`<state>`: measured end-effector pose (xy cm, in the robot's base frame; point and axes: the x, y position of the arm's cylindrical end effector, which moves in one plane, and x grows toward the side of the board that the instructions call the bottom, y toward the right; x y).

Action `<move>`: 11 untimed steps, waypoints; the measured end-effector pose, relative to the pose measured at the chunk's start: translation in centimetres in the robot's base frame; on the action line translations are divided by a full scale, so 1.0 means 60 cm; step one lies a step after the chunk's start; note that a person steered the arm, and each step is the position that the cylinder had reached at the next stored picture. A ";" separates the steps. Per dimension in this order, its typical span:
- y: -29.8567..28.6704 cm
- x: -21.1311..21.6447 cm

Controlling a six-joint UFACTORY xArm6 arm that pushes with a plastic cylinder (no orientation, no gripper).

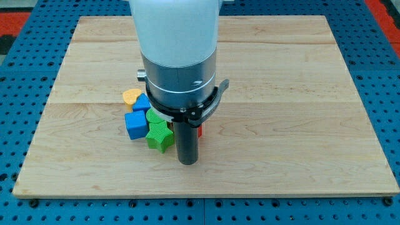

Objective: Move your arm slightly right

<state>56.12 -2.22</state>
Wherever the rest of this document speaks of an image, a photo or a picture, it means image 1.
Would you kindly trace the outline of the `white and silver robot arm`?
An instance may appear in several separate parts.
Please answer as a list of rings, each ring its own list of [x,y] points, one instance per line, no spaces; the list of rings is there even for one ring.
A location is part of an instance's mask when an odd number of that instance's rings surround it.
[[[163,106],[193,108],[214,88],[220,0],[129,0],[147,75]]]

